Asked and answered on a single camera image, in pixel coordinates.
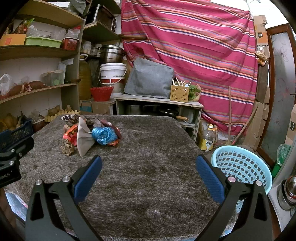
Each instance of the yellow egg tray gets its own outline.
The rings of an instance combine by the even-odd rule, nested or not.
[[[55,114],[55,115],[52,115],[52,116],[49,116],[49,115],[47,115],[47,116],[45,116],[45,122],[51,122],[51,121],[53,121],[55,118],[57,118],[59,115],[70,115],[70,114],[79,114],[80,113],[80,111],[74,111],[74,110],[72,110],[72,111],[66,111],[66,110],[63,110],[63,109],[61,109],[57,114]]]

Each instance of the blue plastic bag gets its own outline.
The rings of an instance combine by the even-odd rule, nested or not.
[[[111,127],[95,127],[91,135],[100,145],[107,145],[118,138]]]

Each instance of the gray fuzzy blanket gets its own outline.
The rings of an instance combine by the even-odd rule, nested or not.
[[[34,149],[20,160],[22,179],[7,191],[28,203],[37,179],[59,181],[97,154],[103,160],[102,171],[79,206],[105,240],[196,237],[218,204],[195,168],[201,151],[178,122],[159,116],[96,117],[120,129],[123,139],[118,146],[94,145],[84,157],[77,151],[66,157],[60,150],[64,122],[56,118],[34,135]]]

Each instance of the green plastic basket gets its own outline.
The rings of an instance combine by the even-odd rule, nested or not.
[[[41,37],[26,37],[25,45],[40,45],[40,46],[48,46],[59,48],[61,46],[62,41],[56,39],[48,39]]]

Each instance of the red striped curtain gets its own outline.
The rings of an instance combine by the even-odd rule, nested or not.
[[[138,57],[171,66],[178,78],[199,84],[203,117],[227,131],[231,86],[232,127],[237,134],[255,99],[257,60],[249,11],[203,0],[123,0],[122,34],[128,60]]]

